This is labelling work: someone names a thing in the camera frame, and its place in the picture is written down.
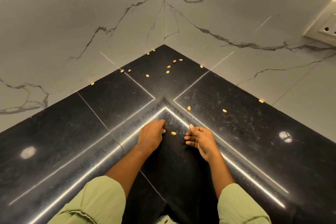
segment person's left hand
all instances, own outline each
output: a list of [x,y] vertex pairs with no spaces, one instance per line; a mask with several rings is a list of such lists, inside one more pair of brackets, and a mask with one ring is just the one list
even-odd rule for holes
[[138,138],[138,147],[147,151],[150,155],[157,149],[162,141],[162,134],[166,133],[165,120],[154,120],[146,124],[141,130]]

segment wall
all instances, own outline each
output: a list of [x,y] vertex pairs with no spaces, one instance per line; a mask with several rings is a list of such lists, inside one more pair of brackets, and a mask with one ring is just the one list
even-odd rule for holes
[[165,0],[165,44],[336,141],[336,48],[302,35],[330,0]]
[[1,0],[0,6],[0,131],[163,43],[163,0]]

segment green shirt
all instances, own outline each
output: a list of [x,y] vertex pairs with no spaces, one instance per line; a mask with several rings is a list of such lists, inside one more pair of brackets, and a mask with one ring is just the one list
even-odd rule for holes
[[[100,176],[88,182],[48,224],[119,224],[126,199],[121,185]],[[270,224],[267,213],[238,184],[226,186],[218,200],[220,224]]]

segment electrical outlet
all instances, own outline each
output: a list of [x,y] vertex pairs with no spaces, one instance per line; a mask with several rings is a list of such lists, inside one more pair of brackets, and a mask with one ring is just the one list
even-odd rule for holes
[[320,28],[319,32],[336,37],[336,14],[333,14]]
[[336,46],[336,0],[332,0],[304,34]]

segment black granite surface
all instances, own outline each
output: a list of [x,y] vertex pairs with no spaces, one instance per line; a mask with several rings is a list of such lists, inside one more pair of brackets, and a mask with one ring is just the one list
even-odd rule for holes
[[[209,167],[184,144],[189,123],[214,132],[234,179],[272,223],[336,223],[335,143],[165,45],[121,69],[131,72],[0,133],[0,223],[46,223],[160,118],[167,133],[137,176],[124,223],[150,223],[167,207],[181,223],[218,222]],[[23,159],[28,147],[36,152]]]

